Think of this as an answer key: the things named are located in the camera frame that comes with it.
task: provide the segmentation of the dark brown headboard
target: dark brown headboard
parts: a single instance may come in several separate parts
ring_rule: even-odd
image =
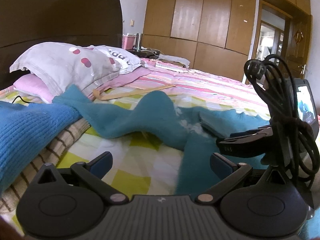
[[[120,0],[0,0],[0,90],[26,74],[9,67],[35,44],[121,47],[121,37]]]

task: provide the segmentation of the display screen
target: display screen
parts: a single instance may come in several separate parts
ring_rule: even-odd
[[[301,86],[297,88],[297,99],[300,119],[309,124],[312,123],[316,117],[307,86]]]

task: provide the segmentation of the pillowcase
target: pillowcase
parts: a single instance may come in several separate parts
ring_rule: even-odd
[[[14,89],[28,95],[41,98],[46,104],[51,104],[54,96],[48,87],[35,74],[27,74],[19,78],[14,84]]]
[[[86,96],[93,89],[117,77],[121,66],[96,49],[67,43],[44,42],[25,51],[10,67],[10,72],[30,70],[48,87],[53,96],[75,84]]]
[[[138,56],[126,51],[125,49],[110,46],[90,46],[104,53],[107,57],[112,57],[117,65],[120,65],[120,74],[127,74],[134,71],[137,67],[143,66],[145,62]]]

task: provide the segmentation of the black wire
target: black wire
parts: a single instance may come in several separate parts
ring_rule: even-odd
[[[21,101],[24,102],[24,103],[27,103],[27,104],[31,104],[31,103],[32,103],[32,102],[28,102],[28,101],[23,100],[21,96],[17,96],[17,97],[12,101],[12,104],[16,101],[17,98],[20,98]]]
[[[293,91],[293,104],[291,102],[290,92],[286,86],[286,81],[279,67],[271,61],[272,59],[278,59],[288,72]],[[254,71],[257,69],[259,71],[256,73],[259,74],[260,70],[265,69],[264,76],[268,83],[268,90],[264,90],[257,84],[257,77]],[[268,55],[264,61],[249,60],[244,65],[244,74],[257,94],[272,110],[273,121],[280,122],[283,125],[284,132],[289,138],[292,149],[292,160],[286,168],[289,168],[291,171],[293,183],[296,185],[298,180],[303,182],[309,181],[308,187],[310,188],[315,179],[315,174],[320,168],[320,154],[311,127],[299,118],[297,88],[286,62],[275,54]],[[303,163],[300,156],[299,142],[310,156],[312,163],[311,169]],[[299,167],[308,175],[307,178],[299,177]]]

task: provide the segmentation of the striped beige fabric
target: striped beige fabric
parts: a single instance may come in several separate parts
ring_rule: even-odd
[[[25,167],[11,186],[3,192],[0,199],[0,214],[15,210],[29,182],[34,178],[41,166],[44,163],[53,163],[56,165],[63,152],[73,145],[89,127],[89,123],[82,118],[61,131],[46,148]]]

